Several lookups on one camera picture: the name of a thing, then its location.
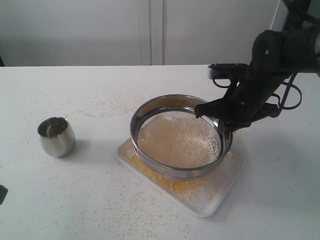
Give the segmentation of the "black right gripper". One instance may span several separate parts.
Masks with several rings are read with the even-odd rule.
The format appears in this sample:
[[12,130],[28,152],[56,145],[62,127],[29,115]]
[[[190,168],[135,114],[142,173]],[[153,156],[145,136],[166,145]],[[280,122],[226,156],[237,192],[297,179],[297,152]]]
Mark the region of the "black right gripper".
[[279,86],[279,72],[250,63],[243,75],[230,80],[223,98],[196,105],[194,115],[222,120],[225,133],[248,128],[276,112],[278,107],[266,102]]

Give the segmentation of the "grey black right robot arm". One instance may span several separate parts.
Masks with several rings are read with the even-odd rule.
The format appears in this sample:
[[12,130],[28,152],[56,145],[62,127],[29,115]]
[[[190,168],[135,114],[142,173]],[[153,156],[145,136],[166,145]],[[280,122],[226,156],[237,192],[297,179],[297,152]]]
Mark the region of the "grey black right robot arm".
[[320,20],[292,0],[283,3],[289,13],[311,25],[287,31],[265,30],[253,43],[249,64],[209,65],[211,80],[228,79],[230,84],[222,98],[197,105],[196,118],[216,118],[226,130],[234,132],[298,107],[286,106],[285,102],[291,88],[299,90],[293,84],[298,73],[320,72]]

